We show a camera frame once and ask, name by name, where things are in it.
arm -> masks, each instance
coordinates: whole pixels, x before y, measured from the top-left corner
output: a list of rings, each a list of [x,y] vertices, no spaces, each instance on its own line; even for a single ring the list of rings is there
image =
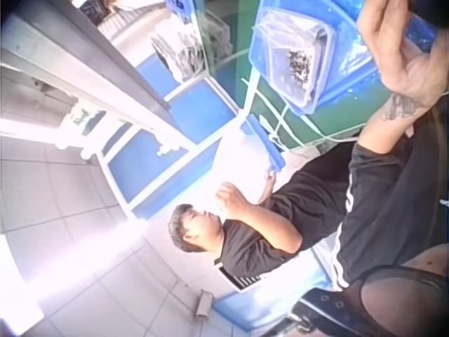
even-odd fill
[[[251,226],[275,249],[293,254],[301,247],[302,236],[290,221],[261,206],[250,204],[234,185],[223,184],[216,197],[229,219]]]
[[[262,193],[262,195],[259,198],[259,201],[257,202],[258,205],[260,205],[262,202],[264,202],[273,194],[274,184],[276,183],[276,173],[271,169],[268,170],[265,176],[265,180],[267,183],[265,184],[264,192]]]
[[[358,143],[378,154],[398,139],[441,97],[448,83],[449,35],[441,30],[431,53],[404,37],[410,14],[406,0],[367,0],[358,30],[370,49],[390,99],[368,121]]]
[[[261,206],[249,204],[237,220],[257,230],[275,249],[294,254],[301,247],[302,236],[295,226],[283,216]]]
[[[428,110],[410,98],[393,93],[369,118],[357,143],[378,154],[389,153],[399,138]],[[408,112],[406,118],[401,115],[404,111]]]

plastic bag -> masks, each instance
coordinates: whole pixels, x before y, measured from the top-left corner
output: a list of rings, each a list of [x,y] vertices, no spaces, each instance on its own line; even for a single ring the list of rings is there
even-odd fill
[[[256,204],[264,191],[265,174],[270,166],[267,150],[256,135],[245,135],[240,129],[227,133],[215,154],[210,196],[204,198],[201,207],[224,220],[214,198],[224,182],[237,186],[250,203]]]
[[[179,83],[204,69],[204,49],[193,24],[184,24],[172,14],[169,19],[162,20],[155,26],[150,37],[159,58]]]
[[[322,91],[330,62],[323,55],[333,30],[299,13],[264,8],[254,27],[266,44],[270,85],[298,107],[312,105]]]

man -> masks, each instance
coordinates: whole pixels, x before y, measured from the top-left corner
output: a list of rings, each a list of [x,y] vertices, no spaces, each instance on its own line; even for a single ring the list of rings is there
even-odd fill
[[[423,54],[404,43],[409,18],[406,0],[370,0],[365,8],[360,31],[382,81],[393,93],[370,119],[354,147],[346,205],[351,213],[338,227],[333,268],[338,287],[348,285],[369,265],[404,262],[447,237],[435,232],[426,238],[424,233],[427,230],[429,234],[429,229],[420,227],[432,223],[432,211],[438,205],[436,191],[441,182],[437,179],[434,133],[420,121],[410,141],[403,137],[444,91],[449,67],[447,39],[440,33],[431,54]],[[221,228],[213,215],[178,209],[177,214],[183,214],[178,222],[184,231],[182,241],[200,246],[198,251],[220,256],[224,268],[234,276],[273,270],[317,243],[322,233],[337,229],[340,219],[334,210],[338,207],[333,206],[340,205],[341,200],[328,185],[322,185],[323,181],[308,189],[310,181],[316,179],[314,174],[322,169],[316,166],[309,174],[300,174],[300,189],[287,184],[261,205],[250,205],[234,186],[224,184],[217,200],[231,220]],[[373,244],[379,240],[385,240],[383,249]]]
[[[277,268],[300,248],[308,249],[336,231],[345,217],[353,146],[337,145],[308,162],[275,193],[275,176],[269,175],[258,205],[248,204],[240,191],[224,184],[218,202],[234,191],[248,208],[241,214],[224,208],[228,220],[223,224],[214,214],[179,205],[169,223],[173,243],[186,252],[211,252],[234,276],[258,276]]]
[[[422,53],[403,37],[409,17],[407,0],[367,0],[358,19],[392,95],[354,146],[348,215],[335,245],[336,289],[371,267],[400,265],[448,241],[448,208],[440,201],[448,198],[448,100],[441,96],[449,34],[438,32],[431,53]],[[415,135],[408,155],[401,137],[410,126]]]

clear plastic bag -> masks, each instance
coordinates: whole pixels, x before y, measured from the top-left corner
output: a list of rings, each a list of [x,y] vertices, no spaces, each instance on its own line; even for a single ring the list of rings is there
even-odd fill
[[[298,107],[313,105],[326,80],[323,56],[333,30],[323,22],[299,13],[264,8],[254,27],[266,44],[270,85]]]
[[[156,25],[151,40],[159,58],[176,81],[183,83],[204,69],[204,49],[193,24],[185,25],[172,14]]]

